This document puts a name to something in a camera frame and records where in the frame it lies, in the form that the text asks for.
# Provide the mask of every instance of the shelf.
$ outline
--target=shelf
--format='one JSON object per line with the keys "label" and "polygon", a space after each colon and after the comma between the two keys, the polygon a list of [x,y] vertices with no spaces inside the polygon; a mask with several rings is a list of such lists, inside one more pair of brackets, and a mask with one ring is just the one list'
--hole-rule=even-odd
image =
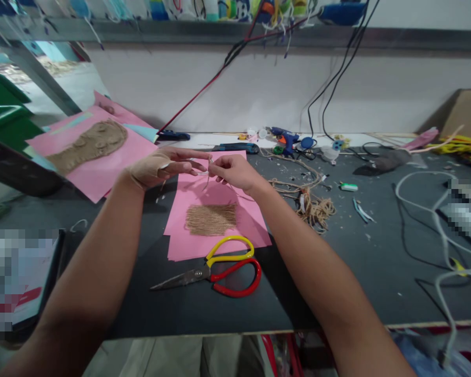
{"label": "shelf", "polygon": [[[0,31],[9,40],[79,41],[96,42],[87,22],[79,18],[49,18],[57,32],[49,27],[49,34],[39,19],[25,16],[12,17],[9,23],[26,26],[29,34],[24,38],[14,32],[5,17],[0,17]],[[204,23],[185,21],[123,21],[93,20],[101,41],[121,43],[168,43],[186,45],[233,45],[244,38],[249,24]],[[294,47],[345,48],[351,36],[351,27],[316,25],[293,33]],[[253,35],[264,34],[257,25]],[[361,48],[390,50],[421,50],[471,52],[471,30],[393,29],[368,28]]]}

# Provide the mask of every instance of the table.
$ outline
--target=table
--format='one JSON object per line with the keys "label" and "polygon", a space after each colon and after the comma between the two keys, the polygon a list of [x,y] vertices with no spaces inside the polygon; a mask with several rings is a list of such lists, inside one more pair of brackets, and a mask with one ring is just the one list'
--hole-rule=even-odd
{"label": "table", "polygon": [[[425,154],[428,170],[453,168],[458,178],[471,178],[471,169],[454,166],[450,157]],[[289,161],[248,156],[248,161],[266,178],[294,183],[306,182],[302,167]],[[382,322],[389,327],[425,325],[445,321],[434,289],[436,277],[447,271],[441,240],[434,231],[429,213],[409,205],[401,206],[394,195],[394,185],[417,168],[405,165],[378,177],[356,176],[352,172],[363,162],[354,156],[340,156],[335,167],[316,159],[310,163],[330,174],[327,184],[313,192],[330,197],[337,213],[328,220],[324,239],[349,265],[360,281]],[[407,181],[401,194],[431,207],[441,195],[443,175],[418,175]],[[340,191],[334,182],[357,184],[356,193]],[[275,246],[256,249],[262,265],[262,281],[256,292],[246,298],[224,297],[200,282],[181,289],[149,292],[148,288],[171,276],[203,264],[201,259],[183,262],[167,260],[169,237],[163,230],[176,190],[176,180],[162,188],[149,190],[145,196],[139,256],[129,288],[116,321],[107,334],[109,339],[168,335],[207,335],[249,332],[308,330],[319,327],[295,288]],[[352,197],[376,220],[364,224],[355,212]],[[12,211],[0,219],[0,229],[70,228],[85,218],[92,223],[102,203],[97,205],[70,186],[39,199],[25,197],[14,203]],[[469,242],[450,228],[446,232],[462,245]],[[74,250],[83,233],[67,238]],[[471,256],[451,246],[451,256],[471,267]],[[226,285],[241,289],[251,283],[253,267],[247,265],[231,275]],[[450,280],[443,292],[457,320],[471,320],[471,281]]]}

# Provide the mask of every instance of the cardboard box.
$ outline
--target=cardboard box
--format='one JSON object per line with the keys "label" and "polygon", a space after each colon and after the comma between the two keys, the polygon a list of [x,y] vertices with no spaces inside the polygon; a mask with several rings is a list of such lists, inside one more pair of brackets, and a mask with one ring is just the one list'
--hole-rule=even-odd
{"label": "cardboard box", "polygon": [[443,125],[440,137],[451,135],[460,125],[465,125],[460,134],[471,137],[471,89],[458,91],[455,103]]}

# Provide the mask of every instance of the red scissors handle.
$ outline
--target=red scissors handle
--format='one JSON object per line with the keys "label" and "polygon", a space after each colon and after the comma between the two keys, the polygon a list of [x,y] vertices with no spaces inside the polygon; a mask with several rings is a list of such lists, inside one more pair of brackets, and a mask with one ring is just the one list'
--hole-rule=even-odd
{"label": "red scissors handle", "polygon": [[[224,287],[223,285],[220,285],[220,284],[216,283],[217,281],[220,281],[220,280],[226,278],[232,272],[240,269],[242,266],[244,266],[247,263],[251,263],[255,266],[256,275],[255,275],[255,280],[253,280],[253,283],[251,283],[251,285],[248,288],[246,288],[245,290],[233,291],[231,289],[228,289],[227,287]],[[216,283],[213,286],[215,291],[220,292],[221,294],[224,294],[225,296],[239,298],[239,297],[246,297],[246,296],[249,296],[250,294],[252,294],[255,291],[256,287],[258,287],[258,284],[260,283],[261,278],[262,278],[262,268],[260,267],[260,264],[258,263],[258,261],[256,259],[249,258],[249,259],[245,259],[245,260],[242,260],[242,261],[234,264],[231,268],[228,268],[226,271],[222,272],[221,274],[211,275],[210,280],[213,283]]]}

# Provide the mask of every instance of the green bin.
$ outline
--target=green bin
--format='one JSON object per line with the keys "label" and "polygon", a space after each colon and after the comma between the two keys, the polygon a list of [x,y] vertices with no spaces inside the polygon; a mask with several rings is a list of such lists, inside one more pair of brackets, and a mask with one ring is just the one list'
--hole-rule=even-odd
{"label": "green bin", "polygon": [[31,102],[30,98],[5,76],[0,74],[0,105],[19,105],[24,107],[23,103],[28,102]]}
{"label": "green bin", "polygon": [[27,156],[25,140],[43,131],[29,120],[30,111],[22,106],[0,106],[0,142]]}

